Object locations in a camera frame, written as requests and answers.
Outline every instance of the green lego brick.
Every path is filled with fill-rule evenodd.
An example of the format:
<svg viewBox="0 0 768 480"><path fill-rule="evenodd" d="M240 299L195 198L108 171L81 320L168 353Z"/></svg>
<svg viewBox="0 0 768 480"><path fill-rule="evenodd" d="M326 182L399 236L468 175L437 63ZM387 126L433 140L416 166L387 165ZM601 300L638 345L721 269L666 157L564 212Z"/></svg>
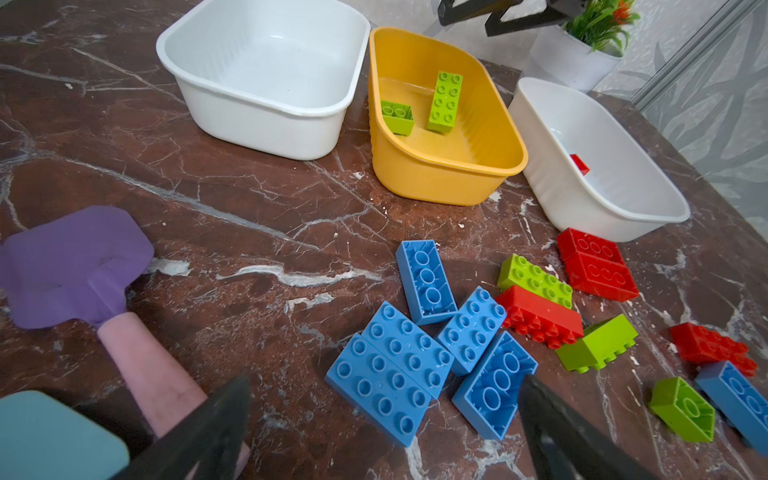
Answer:
<svg viewBox="0 0 768 480"><path fill-rule="evenodd" d="M441 131L444 134L450 132L458 113L458 98L462 93L464 77L459 74L440 71L437 74L435 95L432 97L432 107L429 109L427 129Z"/></svg>
<svg viewBox="0 0 768 480"><path fill-rule="evenodd" d="M686 442L712 442L715 409L682 378L656 382L648 407Z"/></svg>
<svg viewBox="0 0 768 480"><path fill-rule="evenodd" d="M559 303L565 308L572 308L574 290L567 283L562 283L554 275L545 273L539 266L519 255L512 255L502 264L496 286L507 290L513 285L521 286L529 292Z"/></svg>
<svg viewBox="0 0 768 480"><path fill-rule="evenodd" d="M407 136L413 131L413 110L410 105L382 100L382 115L392 133Z"/></svg>
<svg viewBox="0 0 768 480"><path fill-rule="evenodd" d="M613 362L634 345L637 330L634 329L627 317L619 315L587 328L584 338L576 340L572 345L563 345L555 350L569 372L576 370L584 373L590 367L595 370L605 368L607 362Z"/></svg>

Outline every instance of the toy brick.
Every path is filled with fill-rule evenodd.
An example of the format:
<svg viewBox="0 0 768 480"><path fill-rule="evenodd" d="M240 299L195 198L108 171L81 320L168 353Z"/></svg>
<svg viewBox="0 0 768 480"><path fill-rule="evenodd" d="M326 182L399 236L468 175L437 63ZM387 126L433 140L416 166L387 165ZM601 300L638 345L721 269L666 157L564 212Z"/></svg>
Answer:
<svg viewBox="0 0 768 480"><path fill-rule="evenodd" d="M768 455L768 402L732 363L703 367L696 384L746 443L761 455Z"/></svg>
<svg viewBox="0 0 768 480"><path fill-rule="evenodd" d="M617 302L640 296L632 274L624 265L577 253L566 259L565 270L576 290Z"/></svg>
<svg viewBox="0 0 768 480"><path fill-rule="evenodd" d="M512 328L518 335L546 343L551 349L571 345L584 336L581 315L574 310L551 302L517 285L496 297L496 303L507 311L502 326Z"/></svg>
<svg viewBox="0 0 768 480"><path fill-rule="evenodd" d="M523 377L538 363L508 332L499 333L477 368L453 396L453 404L486 440L504 439L515 413Z"/></svg>
<svg viewBox="0 0 768 480"><path fill-rule="evenodd" d="M673 326L670 333L682 359L697 365L728 360L744 376L755 376L757 363L746 356L745 344L690 322Z"/></svg>
<svg viewBox="0 0 768 480"><path fill-rule="evenodd" d="M437 341L455 357L452 372L467 375L475 368L506 316L490 293L480 286L475 289L437 335Z"/></svg>
<svg viewBox="0 0 768 480"><path fill-rule="evenodd" d="M656 382L648 407L686 442L712 442L715 409L682 378Z"/></svg>
<svg viewBox="0 0 768 480"><path fill-rule="evenodd" d="M428 130L448 133L453 129L463 81L464 77L459 74L438 72L435 94L432 96L432 106L429 109Z"/></svg>
<svg viewBox="0 0 768 480"><path fill-rule="evenodd" d="M362 337L432 398L440 396L453 355L389 302L384 302Z"/></svg>
<svg viewBox="0 0 768 480"><path fill-rule="evenodd" d="M569 285L519 255L512 255L504 261L496 285L502 291L513 285L521 286L547 300L560 303L565 308L573 306L573 289Z"/></svg>
<svg viewBox="0 0 768 480"><path fill-rule="evenodd" d="M558 249L563 261L576 253L583 253L618 263L621 266L627 266L616 243L572 228L568 228L558 235Z"/></svg>
<svg viewBox="0 0 768 480"><path fill-rule="evenodd" d="M583 162L583 160L576 154L571 155L571 160L574 161L576 164L576 168L581 172L581 175L584 176L589 173L589 167L586 163Z"/></svg>
<svg viewBox="0 0 768 480"><path fill-rule="evenodd" d="M590 326L584 331L584 338L576 340L573 345L563 345L555 352L566 370L584 373L590 367L595 370L605 368L606 363L613 362L616 355L635 344L635 337L637 330L626 316L619 315Z"/></svg>
<svg viewBox="0 0 768 480"><path fill-rule="evenodd" d="M410 105L396 104L382 100L382 115L384 123L392 133L410 135L413 131L413 110Z"/></svg>
<svg viewBox="0 0 768 480"><path fill-rule="evenodd" d="M416 325L440 322L456 314L456 302L434 240L400 243L397 265Z"/></svg>
<svg viewBox="0 0 768 480"><path fill-rule="evenodd" d="M393 442L411 445L427 411L429 394L358 333L331 365L326 382Z"/></svg>

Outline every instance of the pink handle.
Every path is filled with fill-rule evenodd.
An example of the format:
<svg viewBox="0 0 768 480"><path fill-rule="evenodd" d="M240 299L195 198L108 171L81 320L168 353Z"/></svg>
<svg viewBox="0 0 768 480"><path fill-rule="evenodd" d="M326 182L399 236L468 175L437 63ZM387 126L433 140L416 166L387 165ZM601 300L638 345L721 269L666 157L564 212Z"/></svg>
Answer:
<svg viewBox="0 0 768 480"><path fill-rule="evenodd" d="M135 313L121 313L107 320L97 334L158 438L207 399ZM243 443L235 478L243 471L249 455Z"/></svg>

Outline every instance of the toy shovel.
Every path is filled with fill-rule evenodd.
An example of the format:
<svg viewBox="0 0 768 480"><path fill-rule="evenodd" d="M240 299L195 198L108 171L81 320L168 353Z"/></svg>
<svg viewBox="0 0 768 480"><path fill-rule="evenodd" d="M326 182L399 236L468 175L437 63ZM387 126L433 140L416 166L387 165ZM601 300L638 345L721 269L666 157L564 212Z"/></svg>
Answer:
<svg viewBox="0 0 768 480"><path fill-rule="evenodd" d="M125 288L154 254L124 210L94 206L9 237L0 246L0 286L23 329L81 319L96 333L159 438L206 399L192 377L127 311ZM240 450L237 474L248 458Z"/></svg>

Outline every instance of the brown marble surface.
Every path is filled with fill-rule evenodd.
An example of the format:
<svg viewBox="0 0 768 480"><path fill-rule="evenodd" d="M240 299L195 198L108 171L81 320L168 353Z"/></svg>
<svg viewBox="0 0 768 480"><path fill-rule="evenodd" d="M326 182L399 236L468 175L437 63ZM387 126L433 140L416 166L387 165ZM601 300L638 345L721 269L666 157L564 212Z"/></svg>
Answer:
<svg viewBox="0 0 768 480"><path fill-rule="evenodd" d="M93 204L130 212L156 257L173 260L131 286L130 308L208 392L250 378L253 454L244 478L534 477L520 419L504 442L483 441L450 402L460 383L453 375L409 449L353 415L323 381L383 300L407 312L395 262L401 240L439 243L458 302L477 285L496 294L499 265L513 252L564 277L558 232L525 178L510 177L477 207L388 192L371 168L367 63L339 143L319 161L206 135L154 51L194 3L15 0L2 8L0 238ZM509 102L517 72L487 66ZM657 380L694 377L667 332L689 320L746 342L759 365L754 383L768 392L768 246L637 111L600 100L693 215L621 245L643 294L637 301L574 293L586 325L619 313L631 319L640 336L628 353L578 375L545 347L521 343L540 363L538 378L661 478L768 478L768 460L722 419L713 443L690 444L645 407ZM252 273L240 270L248 266ZM117 433L132 455L151 442L88 326L22 331L4 305L0 396L40 389Z"/></svg>

